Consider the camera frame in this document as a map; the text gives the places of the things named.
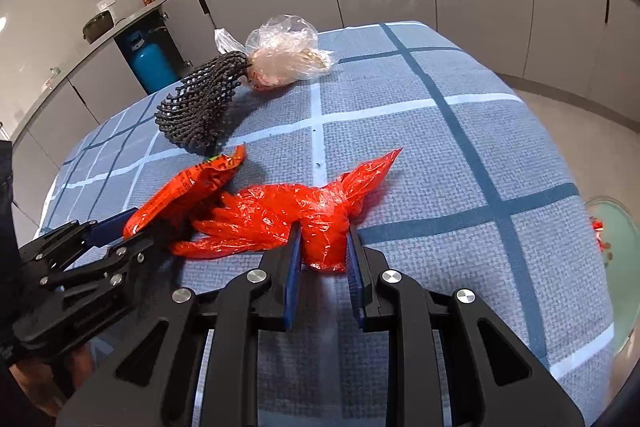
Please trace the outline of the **person's left hand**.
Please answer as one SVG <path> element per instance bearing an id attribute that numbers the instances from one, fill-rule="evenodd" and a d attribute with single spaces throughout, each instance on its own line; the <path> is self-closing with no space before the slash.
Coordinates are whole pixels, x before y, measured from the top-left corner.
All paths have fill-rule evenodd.
<path id="1" fill-rule="evenodd" d="M 72 379 L 72 389 L 81 387 L 94 369 L 89 346 L 85 345 L 72 352 L 66 359 L 65 368 Z M 28 399 L 39 410 L 52 417 L 58 416 L 65 399 L 54 382 L 53 371 L 49 365 L 37 360 L 21 361 L 12 365 L 10 372 Z"/>

